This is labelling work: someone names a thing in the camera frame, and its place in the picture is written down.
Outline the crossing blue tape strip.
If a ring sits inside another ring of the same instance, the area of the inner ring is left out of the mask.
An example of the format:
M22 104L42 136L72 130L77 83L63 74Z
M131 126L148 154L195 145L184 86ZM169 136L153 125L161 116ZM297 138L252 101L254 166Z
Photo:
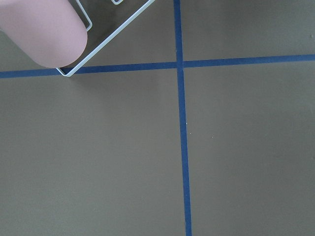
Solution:
M179 0L173 1L173 6L174 6L174 25L175 25L175 44L176 44L176 65L177 65L179 125L180 125L180 141L181 141L182 179L183 179L183 199L184 199L184 215L185 215L185 235L191 236L192 224L191 224L191 203L190 203L190 185L189 185L189 156L188 156L188 140L187 140L185 78L184 78L183 40L182 40L180 1Z

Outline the pink cylindrical cup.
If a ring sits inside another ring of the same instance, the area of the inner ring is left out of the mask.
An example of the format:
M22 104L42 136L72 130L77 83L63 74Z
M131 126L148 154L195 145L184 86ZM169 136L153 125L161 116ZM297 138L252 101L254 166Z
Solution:
M86 27L67 0L2 0L0 28L37 64L64 67L84 52Z

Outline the long blue tape strip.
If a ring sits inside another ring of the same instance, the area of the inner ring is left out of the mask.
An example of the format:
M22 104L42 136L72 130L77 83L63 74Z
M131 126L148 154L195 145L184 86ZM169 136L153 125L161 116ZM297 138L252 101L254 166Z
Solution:
M300 62L300 61L314 61L314 59L315 59L314 54L309 54L309 55L248 57L248 58L230 58L230 59L187 60L183 62L183 68ZM176 69L176 68L177 68L177 63L172 61L172 62L155 62L155 63L85 66L85 67L80 68L76 73L77 74L91 74L91 73L143 71L143 70L160 70L160 69ZM55 76L58 74L59 72L56 69L35 69L35 70L2 71L0 73L0 77L2 79L9 79L9 78L23 78L23 77Z

